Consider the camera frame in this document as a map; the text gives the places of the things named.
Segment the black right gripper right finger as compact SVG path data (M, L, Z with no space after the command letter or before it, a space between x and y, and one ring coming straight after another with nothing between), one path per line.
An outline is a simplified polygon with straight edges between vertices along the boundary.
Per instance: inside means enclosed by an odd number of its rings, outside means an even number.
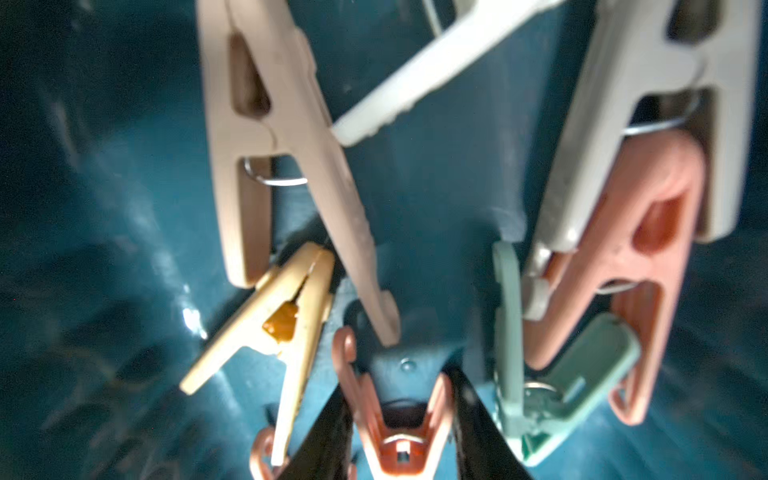
M463 371L449 365L445 374L453 389L457 478L531 479Z

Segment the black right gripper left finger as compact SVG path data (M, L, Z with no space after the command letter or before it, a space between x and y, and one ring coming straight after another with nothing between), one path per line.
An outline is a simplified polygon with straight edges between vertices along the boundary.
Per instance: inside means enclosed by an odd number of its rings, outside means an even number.
M278 479L353 479L353 415L337 386Z

